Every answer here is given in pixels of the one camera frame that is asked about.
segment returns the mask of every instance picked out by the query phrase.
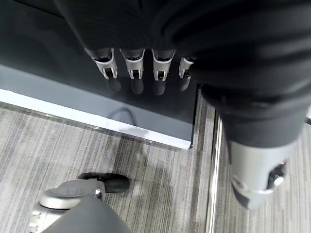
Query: robotic arm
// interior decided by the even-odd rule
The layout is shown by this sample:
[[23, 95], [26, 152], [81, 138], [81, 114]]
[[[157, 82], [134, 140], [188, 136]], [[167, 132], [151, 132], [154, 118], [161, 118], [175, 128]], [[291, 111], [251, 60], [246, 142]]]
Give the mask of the robotic arm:
[[[145, 50], [153, 52], [157, 95], [165, 91], [172, 58], [180, 56], [176, 88], [183, 91], [190, 77], [195, 79], [203, 85], [204, 98], [219, 111], [232, 186], [242, 206], [258, 208], [283, 182], [293, 142], [311, 104], [311, 2], [55, 3], [113, 91], [121, 87], [116, 50], [126, 59], [136, 94], [143, 89]], [[99, 200], [87, 198], [85, 203], [91, 201]]]

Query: black mechanical part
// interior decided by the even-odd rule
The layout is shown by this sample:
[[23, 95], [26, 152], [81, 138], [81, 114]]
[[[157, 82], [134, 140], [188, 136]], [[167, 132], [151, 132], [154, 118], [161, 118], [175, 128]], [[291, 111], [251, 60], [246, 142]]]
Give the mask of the black mechanical part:
[[157, 96], [161, 96], [165, 91], [166, 81], [158, 80], [154, 82], [154, 92]]
[[131, 80], [131, 87], [136, 95], [140, 95], [144, 90], [144, 84], [142, 82], [142, 79]]
[[105, 193], [123, 193], [130, 188], [130, 180], [126, 176], [116, 173], [83, 173], [77, 177], [81, 180], [97, 179], [105, 185]]

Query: metal connector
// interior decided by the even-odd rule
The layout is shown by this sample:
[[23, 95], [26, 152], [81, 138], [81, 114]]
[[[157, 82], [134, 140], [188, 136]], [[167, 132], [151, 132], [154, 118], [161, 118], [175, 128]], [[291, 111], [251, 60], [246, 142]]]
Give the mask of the metal connector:
[[111, 49], [111, 59], [109, 61], [94, 60], [100, 72], [104, 75], [104, 77], [109, 80], [110, 78], [116, 79], [118, 76], [118, 67], [114, 56], [114, 51]]
[[145, 50], [143, 50], [142, 53], [139, 54], [135, 58], [130, 58], [130, 57], [126, 58], [122, 50], [121, 50], [121, 53], [125, 59], [127, 71], [130, 75], [130, 78], [132, 80], [141, 79], [143, 71], [144, 71], [143, 59], [144, 59]]
[[179, 65], [179, 77], [181, 79], [186, 78], [190, 79], [191, 75], [189, 74], [189, 68], [194, 62], [187, 60], [186, 58], [182, 58], [180, 60], [180, 65]]
[[153, 58], [154, 58], [154, 76], [155, 80], [165, 81], [166, 77], [169, 73], [172, 59], [174, 57], [174, 53], [171, 57], [167, 59], [159, 60], [156, 58], [155, 51], [152, 50]]

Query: striped carpet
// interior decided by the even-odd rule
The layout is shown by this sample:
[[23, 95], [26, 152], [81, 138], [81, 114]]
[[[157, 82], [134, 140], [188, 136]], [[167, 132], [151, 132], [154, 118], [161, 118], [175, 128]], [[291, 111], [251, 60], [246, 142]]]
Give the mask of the striped carpet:
[[216, 233], [311, 233], [310, 125], [295, 144], [284, 184], [258, 210], [245, 210], [235, 200], [225, 140], [222, 149]]
[[180, 150], [0, 104], [0, 232], [28, 232], [41, 192], [93, 171], [132, 180], [105, 197], [132, 232], [203, 233], [214, 115], [200, 96], [195, 146]]

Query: gray carpet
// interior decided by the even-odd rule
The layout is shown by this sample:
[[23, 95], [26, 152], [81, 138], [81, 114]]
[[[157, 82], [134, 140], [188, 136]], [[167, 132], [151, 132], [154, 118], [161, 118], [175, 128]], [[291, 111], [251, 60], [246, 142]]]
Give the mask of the gray carpet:
[[280, 189], [258, 210], [235, 200], [225, 141], [220, 162], [216, 233], [311, 233], [311, 126], [305, 124]]
[[38, 195], [84, 172], [131, 187], [107, 203], [134, 233], [203, 233], [214, 110], [198, 100], [194, 148], [180, 150], [0, 105], [0, 232], [27, 232]]

